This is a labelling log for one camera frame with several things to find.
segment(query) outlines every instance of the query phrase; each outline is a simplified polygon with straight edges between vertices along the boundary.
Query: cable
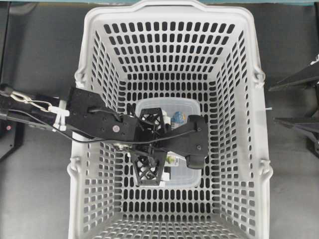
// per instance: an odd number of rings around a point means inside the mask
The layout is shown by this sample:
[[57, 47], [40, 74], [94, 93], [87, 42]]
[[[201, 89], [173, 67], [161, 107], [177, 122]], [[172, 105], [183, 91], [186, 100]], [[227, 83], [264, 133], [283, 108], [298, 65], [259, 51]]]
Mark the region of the cable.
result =
[[92, 109], [89, 109], [88, 112], [89, 113], [104, 112], [104, 113], [112, 114], [118, 122], [121, 122], [121, 118], [119, 114], [110, 108], [106, 108], [106, 107], [92, 108]]
[[172, 139], [172, 138], [177, 138], [177, 137], [189, 134], [189, 133], [196, 132], [196, 130], [192, 129], [192, 130], [189, 130], [189, 131], [186, 131], [186, 132], [183, 132], [183, 133], [179, 133], [179, 134], [176, 134], [176, 135], [162, 137], [162, 138], [157, 138], [157, 139], [153, 139], [153, 140], [149, 140], [149, 141], [140, 141], [140, 142], [137, 142], [137, 141], [121, 141], [121, 140], [112, 140], [112, 139], [97, 139], [97, 140], [90, 140], [90, 141], [80, 141], [80, 140], [77, 140], [77, 139], [67, 135], [66, 133], [64, 133], [63, 131], [59, 130], [58, 128], [56, 128], [54, 126], [51, 126], [48, 123], [40, 120], [39, 118], [29, 114], [28, 112], [21, 111], [21, 110], [8, 110], [8, 111], [21, 113], [21, 114], [24, 114], [26, 116], [29, 116], [30, 118], [34, 119], [35, 121], [37, 121], [37, 122], [39, 122], [41, 124], [44, 124], [44, 125], [48, 126], [51, 129], [56, 130], [58, 133], [60, 133], [64, 137], [66, 137], [66, 138], [68, 138], [70, 140], [73, 140], [73, 141], [75, 141], [77, 143], [109, 142], [109, 143], [122, 143], [122, 144], [149, 144], [149, 143], [155, 143], [155, 142], [158, 142], [158, 141], [163, 141], [163, 140], [168, 140], [168, 139]]

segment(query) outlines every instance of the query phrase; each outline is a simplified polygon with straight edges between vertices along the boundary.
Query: plastic container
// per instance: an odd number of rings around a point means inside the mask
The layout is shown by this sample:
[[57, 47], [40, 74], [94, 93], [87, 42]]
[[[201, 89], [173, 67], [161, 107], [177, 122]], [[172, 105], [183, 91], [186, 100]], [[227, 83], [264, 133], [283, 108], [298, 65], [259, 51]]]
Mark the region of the plastic container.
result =
[[[175, 97], [151, 98], [140, 100], [135, 113], [139, 116], [142, 109], [161, 108], [172, 117], [175, 112], [183, 112], [186, 119], [189, 115], [200, 115], [200, 105], [196, 100]], [[201, 170], [187, 168], [186, 160], [179, 160], [178, 167], [170, 167], [170, 180], [161, 183], [165, 188], [191, 188], [200, 184]]]
[[198, 187], [145, 188], [125, 153], [74, 142], [70, 239], [269, 238], [265, 75], [249, 11], [191, 0], [93, 9], [75, 78], [121, 113], [146, 98], [197, 100], [209, 158]]

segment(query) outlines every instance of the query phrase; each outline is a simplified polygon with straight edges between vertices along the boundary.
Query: black metal bracket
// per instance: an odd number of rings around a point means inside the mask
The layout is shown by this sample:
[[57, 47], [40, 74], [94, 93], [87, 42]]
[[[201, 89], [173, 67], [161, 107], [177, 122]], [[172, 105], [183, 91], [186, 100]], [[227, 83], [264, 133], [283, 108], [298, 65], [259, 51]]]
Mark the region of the black metal bracket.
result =
[[[0, 2], [0, 83], [2, 82], [2, 67], [8, 26], [10, 2]], [[22, 145], [23, 124], [14, 121], [0, 120], [0, 161]]]
[[[269, 91], [282, 91], [294, 88], [305, 89], [313, 87], [316, 91], [317, 104], [319, 107], [318, 83], [319, 61], [316, 61], [301, 71], [273, 85], [270, 87]], [[308, 149], [319, 157], [319, 118], [315, 117], [315, 114], [308, 118], [275, 118], [274, 121], [306, 136], [313, 143], [313, 145], [308, 147]]]

